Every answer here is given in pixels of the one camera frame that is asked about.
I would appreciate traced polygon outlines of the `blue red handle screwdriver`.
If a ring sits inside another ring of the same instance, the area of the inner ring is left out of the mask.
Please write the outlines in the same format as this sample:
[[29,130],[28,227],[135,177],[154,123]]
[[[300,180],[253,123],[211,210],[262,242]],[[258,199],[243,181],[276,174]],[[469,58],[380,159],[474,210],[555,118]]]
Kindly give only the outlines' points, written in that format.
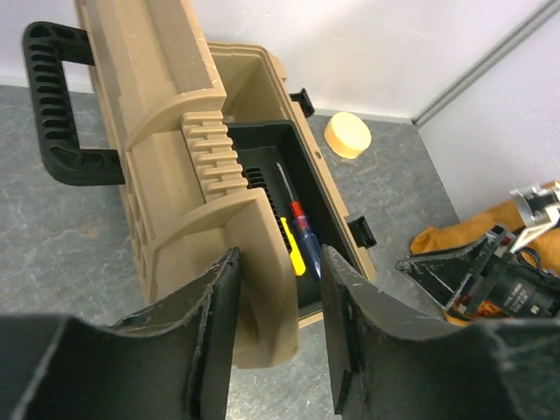
[[297,232],[297,237],[299,239],[299,245],[301,250],[304,252],[305,261],[309,264],[312,269],[312,273],[319,282],[321,280],[321,258],[320,258],[320,246],[317,236],[314,234],[310,222],[302,208],[300,202],[297,200],[294,192],[292,191],[288,177],[284,171],[284,167],[280,162],[276,163],[276,167],[282,177],[283,184],[286,188],[288,196],[290,198],[290,212],[292,214],[293,226]]

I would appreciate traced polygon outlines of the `black tool tray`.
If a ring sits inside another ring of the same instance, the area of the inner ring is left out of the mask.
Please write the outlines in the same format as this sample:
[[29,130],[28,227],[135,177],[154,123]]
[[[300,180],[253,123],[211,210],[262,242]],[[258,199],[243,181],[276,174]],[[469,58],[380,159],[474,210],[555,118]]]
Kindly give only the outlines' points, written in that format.
[[285,218],[291,223],[292,217],[288,190],[277,164],[282,165],[290,189],[303,206],[318,242],[334,247],[350,263],[357,263],[351,256],[350,243],[335,219],[333,206],[327,201],[326,190],[319,183],[319,176],[312,168],[295,125],[283,120],[234,122],[227,127],[248,186],[261,187],[267,195],[284,247],[292,250],[288,234],[294,234],[295,228],[285,229],[281,222]]

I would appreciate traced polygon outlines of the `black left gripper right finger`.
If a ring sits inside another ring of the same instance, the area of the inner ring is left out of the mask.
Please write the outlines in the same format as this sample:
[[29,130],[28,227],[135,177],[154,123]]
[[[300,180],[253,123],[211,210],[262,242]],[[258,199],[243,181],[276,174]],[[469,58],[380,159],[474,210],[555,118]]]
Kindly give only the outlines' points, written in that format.
[[370,283],[321,250],[333,408],[345,419],[556,419],[559,323],[458,327]]

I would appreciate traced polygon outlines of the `yellow handle screwdriver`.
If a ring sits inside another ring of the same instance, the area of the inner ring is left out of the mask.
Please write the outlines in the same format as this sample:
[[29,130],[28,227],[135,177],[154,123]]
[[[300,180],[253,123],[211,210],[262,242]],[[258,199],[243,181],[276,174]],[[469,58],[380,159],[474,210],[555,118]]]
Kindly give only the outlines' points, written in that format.
[[306,272],[304,259],[298,248],[296,239],[290,230],[287,219],[285,217],[281,217],[280,221],[282,222],[284,232],[286,233],[288,242],[290,244],[289,255],[290,255],[292,267],[294,269],[294,274],[296,277],[301,277]]

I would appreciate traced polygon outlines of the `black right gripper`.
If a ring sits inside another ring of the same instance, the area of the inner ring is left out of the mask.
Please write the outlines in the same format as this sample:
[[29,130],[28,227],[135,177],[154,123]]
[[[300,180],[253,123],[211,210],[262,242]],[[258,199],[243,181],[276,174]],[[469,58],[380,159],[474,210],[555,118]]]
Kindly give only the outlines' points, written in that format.
[[430,251],[395,268],[457,319],[535,318],[559,315],[559,275],[543,267],[530,246],[512,254],[517,237],[501,225],[479,239]]

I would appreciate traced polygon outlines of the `right aluminium corner profile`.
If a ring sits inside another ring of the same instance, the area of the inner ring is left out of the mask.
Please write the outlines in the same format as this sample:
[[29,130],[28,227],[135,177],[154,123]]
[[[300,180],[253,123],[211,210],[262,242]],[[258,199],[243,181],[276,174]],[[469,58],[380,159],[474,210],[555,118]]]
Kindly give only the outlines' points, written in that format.
[[412,117],[411,123],[418,128],[424,126],[558,13],[559,0],[544,1]]

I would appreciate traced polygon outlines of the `orange cloth bag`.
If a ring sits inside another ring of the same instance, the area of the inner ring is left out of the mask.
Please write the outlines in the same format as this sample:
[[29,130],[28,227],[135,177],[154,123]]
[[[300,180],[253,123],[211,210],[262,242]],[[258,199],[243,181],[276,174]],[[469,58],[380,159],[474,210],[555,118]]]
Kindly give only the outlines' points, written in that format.
[[[409,245],[410,253],[418,255],[465,246],[479,239],[495,225],[503,225],[511,232],[525,227],[517,206],[511,199],[459,224],[449,227],[427,227],[412,239]],[[546,270],[559,272],[559,227],[543,234],[529,246],[542,258],[542,266]]]

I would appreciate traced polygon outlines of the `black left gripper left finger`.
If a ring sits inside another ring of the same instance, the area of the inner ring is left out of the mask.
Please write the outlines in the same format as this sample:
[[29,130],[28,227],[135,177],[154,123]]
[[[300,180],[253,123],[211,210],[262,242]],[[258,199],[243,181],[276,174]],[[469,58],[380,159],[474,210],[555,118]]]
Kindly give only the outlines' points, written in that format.
[[1,318],[4,419],[222,419],[240,301],[231,248],[168,297],[98,326],[73,315]]

